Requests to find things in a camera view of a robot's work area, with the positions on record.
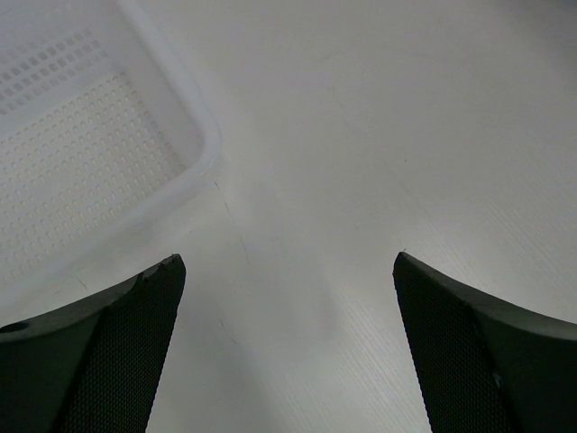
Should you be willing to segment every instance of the wood grain texture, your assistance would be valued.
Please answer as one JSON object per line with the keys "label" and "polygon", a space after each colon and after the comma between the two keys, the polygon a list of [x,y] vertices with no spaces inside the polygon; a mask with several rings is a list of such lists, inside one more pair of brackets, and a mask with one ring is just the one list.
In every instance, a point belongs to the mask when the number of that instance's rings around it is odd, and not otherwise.
{"label": "wood grain texture", "polygon": [[150,431],[430,431],[391,278],[405,249],[577,321],[574,8],[143,3],[225,150],[152,240],[78,271],[97,290],[187,264]]}

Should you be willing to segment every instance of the black textured surface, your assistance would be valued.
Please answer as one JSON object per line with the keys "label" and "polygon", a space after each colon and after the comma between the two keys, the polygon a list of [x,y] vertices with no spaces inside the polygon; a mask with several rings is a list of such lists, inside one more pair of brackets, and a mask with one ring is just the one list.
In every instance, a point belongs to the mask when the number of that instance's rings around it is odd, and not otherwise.
{"label": "black textured surface", "polygon": [[0,330],[0,432],[143,432],[186,270],[179,256]]}
{"label": "black textured surface", "polygon": [[577,432],[577,325],[461,284],[407,254],[393,275],[434,433]]}
{"label": "black textured surface", "polygon": [[183,266],[163,264],[107,309],[59,432],[146,429],[184,280]]}
{"label": "black textured surface", "polygon": [[405,254],[393,275],[433,432],[516,432],[468,306]]}

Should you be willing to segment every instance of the mesh texture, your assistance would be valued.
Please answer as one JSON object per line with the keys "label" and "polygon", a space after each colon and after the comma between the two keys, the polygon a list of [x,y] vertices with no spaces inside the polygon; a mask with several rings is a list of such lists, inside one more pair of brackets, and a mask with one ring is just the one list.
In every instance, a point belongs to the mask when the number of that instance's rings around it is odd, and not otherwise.
{"label": "mesh texture", "polygon": [[163,264],[103,315],[55,431],[146,429],[184,279],[180,259],[175,265]]}
{"label": "mesh texture", "polygon": [[40,95],[58,91],[108,58],[90,29],[75,25],[72,10],[69,1],[3,1],[0,117],[34,109]]}
{"label": "mesh texture", "polygon": [[185,170],[125,74],[0,138],[0,285],[40,269]]}
{"label": "mesh texture", "polygon": [[402,257],[394,277],[433,432],[515,432],[466,305]]}

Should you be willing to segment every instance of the perforated basket bottom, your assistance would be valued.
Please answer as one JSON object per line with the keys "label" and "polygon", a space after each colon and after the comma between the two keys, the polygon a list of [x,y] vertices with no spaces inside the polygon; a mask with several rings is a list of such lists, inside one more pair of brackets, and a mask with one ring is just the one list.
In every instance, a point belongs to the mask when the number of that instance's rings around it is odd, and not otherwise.
{"label": "perforated basket bottom", "polygon": [[0,158],[0,287],[185,169],[124,74],[3,137]]}

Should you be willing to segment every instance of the white plastic basket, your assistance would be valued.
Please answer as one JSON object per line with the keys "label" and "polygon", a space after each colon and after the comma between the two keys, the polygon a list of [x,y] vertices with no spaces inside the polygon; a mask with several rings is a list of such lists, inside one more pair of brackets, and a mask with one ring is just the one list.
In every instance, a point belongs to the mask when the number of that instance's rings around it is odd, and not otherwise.
{"label": "white plastic basket", "polygon": [[192,197],[219,153],[134,0],[0,3],[0,309]]}

